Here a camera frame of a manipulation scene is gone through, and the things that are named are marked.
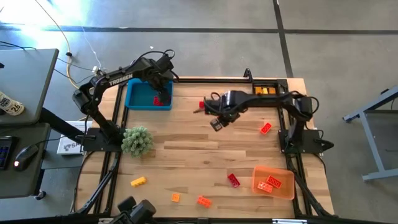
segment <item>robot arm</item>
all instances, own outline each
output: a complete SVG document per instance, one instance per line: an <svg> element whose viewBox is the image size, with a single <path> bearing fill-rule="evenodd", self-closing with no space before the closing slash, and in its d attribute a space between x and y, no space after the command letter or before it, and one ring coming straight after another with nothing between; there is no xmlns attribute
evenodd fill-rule
<svg viewBox="0 0 398 224"><path fill-rule="evenodd" d="M231 90L221 96L217 93L211 95L217 95L219 98L205 98L205 113L218 116L210 122L215 131L233 123L240 117L239 113L244 113L250 107L282 107L295 118L287 137L291 143L300 144L305 123L311 120L313 114L311 97L297 91L281 95L254 95Z"/></svg>
<svg viewBox="0 0 398 224"><path fill-rule="evenodd" d="M170 96L165 86L174 77L174 73L171 71L174 68L171 63L174 55L169 56L166 53L168 51L171 50L165 51L158 61L141 56L129 66L119 67L116 71L110 73L99 71L100 75L93 77L73 93L73 101L82 113L90 115L98 123L101 133L108 143L121 144L123 135L120 129L112 121L107 121L98 109L103 93L112 86L132 78L139 78L143 82L148 82L158 92L161 102L168 102Z"/></svg>

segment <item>small toy block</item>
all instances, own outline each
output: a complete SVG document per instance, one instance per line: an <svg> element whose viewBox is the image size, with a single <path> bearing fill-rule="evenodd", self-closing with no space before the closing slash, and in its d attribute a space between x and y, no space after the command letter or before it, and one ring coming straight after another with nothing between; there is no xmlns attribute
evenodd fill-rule
<svg viewBox="0 0 398 224"><path fill-rule="evenodd" d="M272 186L278 188L278 189L280 188L280 186L282 186L282 182L279 181L278 179L276 179L275 177L271 176L271 175L267 178L266 182L268 184L271 184Z"/></svg>
<svg viewBox="0 0 398 224"><path fill-rule="evenodd" d="M140 177L140 178L130 182L130 184L132 187L137 187L138 185L144 184L146 182L147 182L147 179L145 177Z"/></svg>
<svg viewBox="0 0 398 224"><path fill-rule="evenodd" d="M198 204L200 204L206 208L210 208L210 206L211 206L211 200L208 200L207 198L205 198L203 196L199 196L197 202L198 202Z"/></svg>
<svg viewBox="0 0 398 224"><path fill-rule="evenodd" d="M180 195L179 194L172 194L172 202L179 202Z"/></svg>
<svg viewBox="0 0 398 224"><path fill-rule="evenodd" d="M239 187L239 185L241 185L241 183L239 183L239 181L237 180L237 178L235 177L234 174L230 174L228 176L228 179L231 182L233 187Z"/></svg>
<svg viewBox="0 0 398 224"><path fill-rule="evenodd" d="M160 102L157 96L154 97L154 105L155 106L163 106L163 103Z"/></svg>
<svg viewBox="0 0 398 224"><path fill-rule="evenodd" d="M257 186L258 189L261 189L263 191L266 191L268 193L272 192L272 186L269 184L264 183L263 181L259 182L259 185Z"/></svg>
<svg viewBox="0 0 398 224"><path fill-rule="evenodd" d="M260 133L261 134L267 134L267 132L271 129L272 125L270 123L267 123L264 125L264 127L261 128Z"/></svg>
<svg viewBox="0 0 398 224"><path fill-rule="evenodd" d="M199 108L200 109L205 109L205 102L199 101Z"/></svg>
<svg viewBox="0 0 398 224"><path fill-rule="evenodd" d="M254 87L254 92L256 93L256 94L262 94L262 90L261 90L261 87Z"/></svg>
<svg viewBox="0 0 398 224"><path fill-rule="evenodd" d="M270 87L270 88L268 89L268 93L269 93L269 94L276 94L276 89L275 89L274 87Z"/></svg>

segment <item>keyboard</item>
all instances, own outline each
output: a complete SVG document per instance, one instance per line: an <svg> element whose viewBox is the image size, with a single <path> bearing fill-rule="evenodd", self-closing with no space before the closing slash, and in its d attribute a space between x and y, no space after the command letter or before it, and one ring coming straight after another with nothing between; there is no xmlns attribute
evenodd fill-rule
<svg viewBox="0 0 398 224"><path fill-rule="evenodd" d="M18 143L17 137L0 137L0 170L6 170L11 160L12 152Z"/></svg>

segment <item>translucent orange tray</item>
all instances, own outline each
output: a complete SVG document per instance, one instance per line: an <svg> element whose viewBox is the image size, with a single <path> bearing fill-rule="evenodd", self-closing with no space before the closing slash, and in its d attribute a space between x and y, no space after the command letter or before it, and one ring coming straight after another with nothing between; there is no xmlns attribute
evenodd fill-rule
<svg viewBox="0 0 398 224"><path fill-rule="evenodd" d="M282 182L279 189L274 187L271 193L258 189L259 182L267 182L269 176L273 176ZM266 166L256 166L253 170L252 191L256 194L262 194L270 197L279 197L288 200L294 198L294 174L289 170L276 169Z"/></svg>

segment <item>green spiky ball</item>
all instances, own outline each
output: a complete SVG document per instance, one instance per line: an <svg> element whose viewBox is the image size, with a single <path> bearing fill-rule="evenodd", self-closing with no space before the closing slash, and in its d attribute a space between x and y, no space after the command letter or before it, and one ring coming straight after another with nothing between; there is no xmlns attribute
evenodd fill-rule
<svg viewBox="0 0 398 224"><path fill-rule="evenodd" d="M144 155L154 145L151 133L143 126L126 129L123 135L122 151L123 153L130 153L131 157Z"/></svg>

